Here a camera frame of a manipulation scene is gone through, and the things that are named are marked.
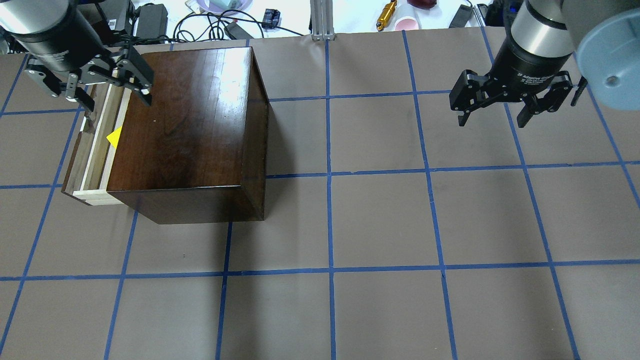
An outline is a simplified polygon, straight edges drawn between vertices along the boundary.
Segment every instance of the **purple bowl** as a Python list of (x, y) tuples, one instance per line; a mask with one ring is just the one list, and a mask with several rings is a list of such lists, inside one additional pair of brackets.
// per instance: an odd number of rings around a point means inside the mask
[[(223, 8), (215, 5), (213, 3), (213, 1), (211, 1), (209, 3), (209, 6), (207, 6), (205, 4), (205, 0), (197, 0), (197, 1), (198, 1), (198, 5), (200, 5), (200, 7), (203, 10), (208, 10), (208, 11), (210, 11), (212, 13), (221, 13), (221, 12), (226, 10), (226, 9), (223, 9)], [(236, 6), (235, 10), (244, 10), (244, 9), (246, 9), (247, 6), (249, 6), (249, 4), (251, 4), (251, 0), (235, 0), (235, 1), (237, 1), (239, 3), (239, 6)]]

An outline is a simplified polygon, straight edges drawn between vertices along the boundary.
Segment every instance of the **black ring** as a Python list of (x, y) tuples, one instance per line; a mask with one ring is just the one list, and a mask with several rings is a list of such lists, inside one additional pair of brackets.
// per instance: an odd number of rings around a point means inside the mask
[(533, 8), (529, 0), (527, 0), (526, 3), (527, 3), (527, 10), (531, 14), (531, 16), (534, 17), (534, 19), (540, 21), (541, 23), (543, 23), (544, 25), (547, 25), (550, 28), (566, 30), (566, 25), (564, 25), (562, 22), (547, 19), (546, 17), (542, 16), (542, 14), (539, 13), (536, 9)]

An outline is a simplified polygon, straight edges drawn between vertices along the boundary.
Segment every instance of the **wooden box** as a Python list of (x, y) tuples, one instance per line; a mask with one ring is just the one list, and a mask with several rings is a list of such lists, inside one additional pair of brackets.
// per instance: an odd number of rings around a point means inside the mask
[[(269, 111), (252, 50), (175, 51), (144, 58), (155, 71), (152, 106), (128, 90), (119, 104), (107, 96), (103, 114), (93, 117), (114, 119), (106, 124), (110, 129), (123, 118), (118, 148), (107, 144), (106, 154), (97, 151), (93, 164), (84, 155), (86, 144), (81, 146), (83, 131), (63, 191), (89, 204), (124, 203), (158, 224), (263, 220)], [(98, 133), (109, 131), (92, 130), (93, 147), (104, 147)], [(97, 189), (86, 188), (93, 178)], [(86, 191), (95, 191), (95, 197), (87, 200), (93, 194)]]

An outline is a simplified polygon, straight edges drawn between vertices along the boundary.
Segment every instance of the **dark red object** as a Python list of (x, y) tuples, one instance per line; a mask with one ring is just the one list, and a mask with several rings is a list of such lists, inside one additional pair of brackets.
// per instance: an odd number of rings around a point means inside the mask
[(438, 0), (407, 0), (407, 3), (418, 9), (429, 10), (438, 4)]

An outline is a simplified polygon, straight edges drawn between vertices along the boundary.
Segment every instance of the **white surface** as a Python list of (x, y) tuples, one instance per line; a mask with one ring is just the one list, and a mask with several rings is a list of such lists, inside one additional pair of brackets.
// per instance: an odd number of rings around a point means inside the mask
[[(473, 4), (490, 3), (490, 0), (472, 0)], [(183, 0), (133, 0), (136, 7), (147, 3), (164, 4), (169, 11), (169, 24), (167, 35), (173, 35), (173, 29), (189, 10)], [(380, 16), (383, 7), (388, 0), (333, 0), (333, 26), (336, 33), (368, 33), (376, 31), (376, 20)], [(398, 0), (398, 5), (405, 4), (406, 0)], [(464, 0), (438, 0), (438, 4), (431, 10), (416, 9), (422, 29), (448, 28), (458, 11), (458, 7), (468, 3)], [(264, 10), (267, 8), (280, 10), (280, 26), (297, 31), (301, 34), (309, 34), (309, 18), (311, 5), (308, 0), (253, 0), (245, 10), (258, 21), (262, 21)], [(244, 15), (237, 17), (247, 19)], [(206, 30), (209, 22), (206, 18), (188, 19), (183, 29), (188, 30), (194, 36), (200, 35)], [(249, 22), (240, 22), (242, 28), (255, 38), (260, 37), (257, 25)], [(478, 26), (472, 17), (467, 26)], [(269, 30), (264, 32), (267, 38), (295, 36), (284, 30)]]

